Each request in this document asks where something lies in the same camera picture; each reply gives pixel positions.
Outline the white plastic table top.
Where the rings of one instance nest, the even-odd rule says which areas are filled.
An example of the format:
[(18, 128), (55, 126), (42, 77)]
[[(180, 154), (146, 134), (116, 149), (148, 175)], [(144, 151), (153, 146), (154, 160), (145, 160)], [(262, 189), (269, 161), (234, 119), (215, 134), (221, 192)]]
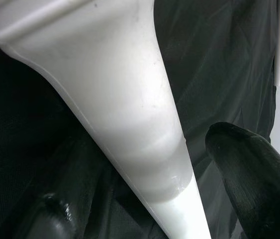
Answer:
[(169, 239), (211, 239), (155, 0), (0, 0), (0, 49), (41, 74)]

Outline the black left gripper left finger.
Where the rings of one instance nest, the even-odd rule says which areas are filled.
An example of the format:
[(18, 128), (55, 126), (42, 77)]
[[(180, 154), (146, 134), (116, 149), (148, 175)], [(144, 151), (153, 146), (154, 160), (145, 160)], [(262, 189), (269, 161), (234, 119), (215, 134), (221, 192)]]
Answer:
[(29, 183), (2, 239), (82, 239), (105, 157), (92, 139), (69, 139)]

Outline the black table cloth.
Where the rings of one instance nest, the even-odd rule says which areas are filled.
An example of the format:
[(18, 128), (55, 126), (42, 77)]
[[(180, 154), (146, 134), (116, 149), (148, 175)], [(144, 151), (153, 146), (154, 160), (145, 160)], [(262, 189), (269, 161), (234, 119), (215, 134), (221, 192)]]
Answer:
[[(246, 239), (208, 157), (209, 126), (269, 138), (278, 0), (156, 0), (155, 25), (213, 239)], [(92, 139), (52, 86), (0, 50), (0, 239), (34, 176), (69, 139)], [(167, 239), (105, 157), (82, 239)]]

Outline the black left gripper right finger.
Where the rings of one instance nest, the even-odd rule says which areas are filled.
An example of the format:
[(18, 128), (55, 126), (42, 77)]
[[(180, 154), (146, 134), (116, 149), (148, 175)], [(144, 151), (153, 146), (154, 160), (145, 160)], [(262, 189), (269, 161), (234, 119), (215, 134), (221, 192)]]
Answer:
[(227, 122), (210, 126), (215, 162), (248, 239), (280, 239), (280, 154), (262, 136)]

